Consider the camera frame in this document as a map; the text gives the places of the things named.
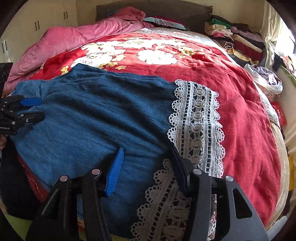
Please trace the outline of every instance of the person's leg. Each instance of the person's leg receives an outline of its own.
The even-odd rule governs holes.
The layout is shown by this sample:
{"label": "person's leg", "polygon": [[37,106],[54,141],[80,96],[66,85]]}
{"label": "person's leg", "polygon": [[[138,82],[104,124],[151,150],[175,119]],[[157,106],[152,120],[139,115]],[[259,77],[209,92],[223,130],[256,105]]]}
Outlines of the person's leg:
{"label": "person's leg", "polygon": [[10,138],[2,150],[0,164],[0,195],[7,212],[14,217],[33,220],[41,202],[30,188],[24,168]]}

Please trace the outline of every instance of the white lace trim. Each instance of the white lace trim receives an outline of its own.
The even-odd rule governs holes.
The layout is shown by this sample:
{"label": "white lace trim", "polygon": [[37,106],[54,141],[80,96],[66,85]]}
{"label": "white lace trim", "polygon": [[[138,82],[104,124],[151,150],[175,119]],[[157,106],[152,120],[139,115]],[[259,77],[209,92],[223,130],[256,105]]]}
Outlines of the white lace trim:
{"label": "white lace trim", "polygon": [[[210,176],[222,177],[225,149],[222,125],[218,122],[218,93],[204,85],[176,80],[174,113],[169,122],[172,128],[168,138],[180,155],[189,159]],[[154,174],[156,185],[146,191],[147,203],[137,210],[139,222],[131,232],[137,241],[181,240],[188,218],[191,200],[178,189],[177,181],[168,159],[163,170]],[[210,221],[209,234],[215,230],[215,213]]]}

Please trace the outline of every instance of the metal screw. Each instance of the metal screw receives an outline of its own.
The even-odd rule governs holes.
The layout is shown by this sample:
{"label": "metal screw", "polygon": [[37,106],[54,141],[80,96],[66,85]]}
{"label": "metal screw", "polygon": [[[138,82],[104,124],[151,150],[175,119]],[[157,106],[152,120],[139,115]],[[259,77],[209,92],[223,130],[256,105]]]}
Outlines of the metal screw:
{"label": "metal screw", "polygon": [[67,180],[68,180],[68,177],[67,177],[66,175],[61,176],[61,178],[60,178],[60,181],[61,181],[61,182],[65,182],[65,181],[67,181]]}
{"label": "metal screw", "polygon": [[100,172],[101,172],[100,169],[93,169],[93,170],[91,171],[91,173],[92,173],[93,175],[98,175],[98,174],[100,174]]}
{"label": "metal screw", "polygon": [[202,171],[200,169],[193,169],[193,173],[196,175],[200,175]]}
{"label": "metal screw", "polygon": [[225,179],[229,182],[232,182],[233,181],[233,177],[232,176],[226,176]]}

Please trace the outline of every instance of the pink blanket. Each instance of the pink blanket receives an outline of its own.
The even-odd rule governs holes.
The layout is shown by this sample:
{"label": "pink blanket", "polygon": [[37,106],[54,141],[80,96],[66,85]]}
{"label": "pink blanket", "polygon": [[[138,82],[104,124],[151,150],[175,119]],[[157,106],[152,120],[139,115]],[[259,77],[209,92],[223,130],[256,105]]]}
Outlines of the pink blanket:
{"label": "pink blanket", "polygon": [[142,22],[145,13],[133,7],[126,7],[109,18],[77,28],[53,27],[45,32],[41,40],[29,47],[21,59],[12,66],[5,83],[3,96],[10,94],[17,83],[28,79],[47,59],[65,51],[75,49],[96,39],[125,34],[141,28],[154,27]]}

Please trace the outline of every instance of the red bag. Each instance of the red bag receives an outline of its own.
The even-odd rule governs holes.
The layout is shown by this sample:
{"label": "red bag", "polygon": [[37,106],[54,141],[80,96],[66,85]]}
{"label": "red bag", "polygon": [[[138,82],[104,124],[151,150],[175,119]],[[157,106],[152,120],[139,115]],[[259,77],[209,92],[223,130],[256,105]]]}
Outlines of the red bag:
{"label": "red bag", "polygon": [[276,113],[279,117],[279,124],[281,127],[285,126],[287,124],[287,120],[284,116],[283,111],[281,110],[281,107],[279,106],[279,103],[277,101],[274,101],[271,103],[271,106],[276,110]]}

